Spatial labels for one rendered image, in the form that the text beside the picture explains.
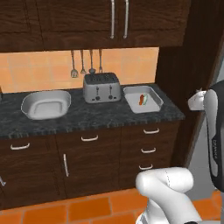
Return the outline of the rectangular grey tupperware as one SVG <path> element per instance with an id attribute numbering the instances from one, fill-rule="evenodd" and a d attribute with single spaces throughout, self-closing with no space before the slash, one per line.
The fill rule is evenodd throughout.
<path id="1" fill-rule="evenodd" d="M 164 104 L 161 97 L 149 86 L 125 87 L 123 92 L 127 103 L 135 114 L 158 112 Z M 148 95 L 146 105 L 139 105 L 140 95 Z"/>

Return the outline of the hanging metal ladle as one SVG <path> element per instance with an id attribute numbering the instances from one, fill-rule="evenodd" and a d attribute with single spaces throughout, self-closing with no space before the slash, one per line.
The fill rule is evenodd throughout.
<path id="1" fill-rule="evenodd" d="M 89 73 L 90 74 L 94 74 L 95 73 L 95 69 L 93 68 L 93 50 L 89 50 L 89 54 L 90 54 L 90 69 L 89 69 Z"/>

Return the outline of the dark wood upper cupboard door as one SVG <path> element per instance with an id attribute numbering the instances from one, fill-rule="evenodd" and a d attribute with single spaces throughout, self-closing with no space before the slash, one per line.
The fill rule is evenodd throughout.
<path id="1" fill-rule="evenodd" d="M 44 50 L 35 0 L 0 0 L 0 53 Z"/>
<path id="2" fill-rule="evenodd" d="M 191 0 L 129 0 L 128 37 L 123 38 L 125 2 L 119 0 L 121 47 L 181 46 Z"/>
<path id="3" fill-rule="evenodd" d="M 118 45 L 115 0 L 115 36 L 111 33 L 110 0 L 36 0 L 46 50 L 87 50 Z"/>

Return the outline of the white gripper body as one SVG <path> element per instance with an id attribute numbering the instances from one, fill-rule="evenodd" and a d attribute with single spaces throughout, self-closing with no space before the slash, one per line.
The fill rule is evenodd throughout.
<path id="1" fill-rule="evenodd" d="M 188 100 L 188 107 L 192 111 L 202 111 L 204 109 L 204 96 L 206 91 L 197 90 L 196 93 Z"/>

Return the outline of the dark wood drawer front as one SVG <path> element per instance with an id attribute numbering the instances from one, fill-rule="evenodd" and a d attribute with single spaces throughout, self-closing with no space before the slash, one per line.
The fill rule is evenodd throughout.
<path id="1" fill-rule="evenodd" d="M 96 147 L 102 145 L 118 144 L 120 142 L 121 130 L 113 129 L 91 129 L 82 131 L 73 131 L 56 135 L 56 142 L 60 148 L 64 147 Z M 91 138 L 98 135 L 98 140 L 93 142 L 82 142 L 81 137 Z"/>
<path id="2" fill-rule="evenodd" d="M 165 158 L 129 159 L 121 161 L 119 170 L 119 185 L 121 189 L 129 189 L 136 186 L 137 174 L 143 172 L 139 169 L 139 165 L 142 167 L 153 165 L 152 169 L 158 169 L 169 167 L 170 161 Z"/>
<path id="3" fill-rule="evenodd" d="M 13 146 L 23 146 L 30 143 L 30 147 L 24 150 L 11 150 Z M 0 139 L 0 158 L 31 157 L 53 155 L 56 152 L 47 137 L 34 136 L 14 139 Z"/>
<path id="4" fill-rule="evenodd" d="M 156 148 L 153 153 L 144 154 L 141 149 L 146 151 Z M 173 152 L 173 142 L 168 141 L 128 141 L 122 143 L 122 155 L 125 158 L 160 158 L 170 157 Z"/>
<path id="5" fill-rule="evenodd" d="M 145 130 L 156 130 L 157 134 L 145 135 Z M 179 121 L 174 122 L 152 122 L 144 125 L 133 125 L 122 127 L 122 139 L 130 141 L 174 141 L 179 130 Z"/>

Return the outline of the dark wood lower cupboard door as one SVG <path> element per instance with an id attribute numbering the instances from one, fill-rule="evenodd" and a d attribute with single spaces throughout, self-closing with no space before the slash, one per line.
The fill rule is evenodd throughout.
<path id="1" fill-rule="evenodd" d="M 30 206 L 63 200 L 59 160 L 54 156 L 0 158 L 0 176 L 6 182 L 3 190 L 3 209 Z"/>
<path id="2" fill-rule="evenodd" d="M 58 149 L 68 198 L 107 193 L 119 188 L 119 150 L 116 146 L 58 147 Z M 65 172 L 64 153 L 69 177 Z"/>

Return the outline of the rounded grey tupperware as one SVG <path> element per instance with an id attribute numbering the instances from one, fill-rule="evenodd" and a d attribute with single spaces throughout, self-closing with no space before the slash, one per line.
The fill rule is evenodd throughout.
<path id="1" fill-rule="evenodd" d="M 21 111 L 32 120 L 46 120 L 64 116 L 70 105 L 71 95 L 67 91 L 39 91 L 23 99 Z"/>

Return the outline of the silver four-slot toaster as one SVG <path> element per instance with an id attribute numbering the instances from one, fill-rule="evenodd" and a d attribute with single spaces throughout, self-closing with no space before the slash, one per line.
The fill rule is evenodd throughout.
<path id="1" fill-rule="evenodd" d="M 120 81 L 114 73 L 86 74 L 83 96 L 87 103 L 118 102 L 122 97 Z"/>

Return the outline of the dark wood cupboard door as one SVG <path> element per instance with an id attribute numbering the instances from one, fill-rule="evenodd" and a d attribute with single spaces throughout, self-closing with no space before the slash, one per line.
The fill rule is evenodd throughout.
<path id="1" fill-rule="evenodd" d="M 36 0 L 46 50 L 87 50 L 118 45 L 115 0 L 115 36 L 111 33 L 110 0 Z"/>
<path id="2" fill-rule="evenodd" d="M 6 182 L 3 190 L 3 209 L 30 206 L 63 200 L 59 160 L 54 156 L 0 158 L 0 176 Z"/>
<path id="3" fill-rule="evenodd" d="M 58 147 L 58 149 L 68 198 L 107 193 L 119 188 L 119 150 L 116 146 Z M 65 172 L 64 153 L 69 177 Z"/>
<path id="4" fill-rule="evenodd" d="M 129 0 L 128 37 L 123 38 L 125 2 L 119 0 L 121 47 L 181 46 L 191 0 Z"/>
<path id="5" fill-rule="evenodd" d="M 0 53 L 44 50 L 35 0 L 0 0 Z"/>

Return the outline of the hanging metal slotted spatula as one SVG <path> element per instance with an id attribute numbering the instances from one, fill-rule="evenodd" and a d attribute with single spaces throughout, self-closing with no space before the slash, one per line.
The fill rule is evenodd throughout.
<path id="1" fill-rule="evenodd" d="M 74 64 L 74 51 L 71 51 L 71 56 L 72 56 L 72 64 Z M 79 75 L 78 71 L 75 69 L 75 66 L 73 66 L 73 69 L 71 71 L 71 77 L 77 78 L 78 75 Z"/>

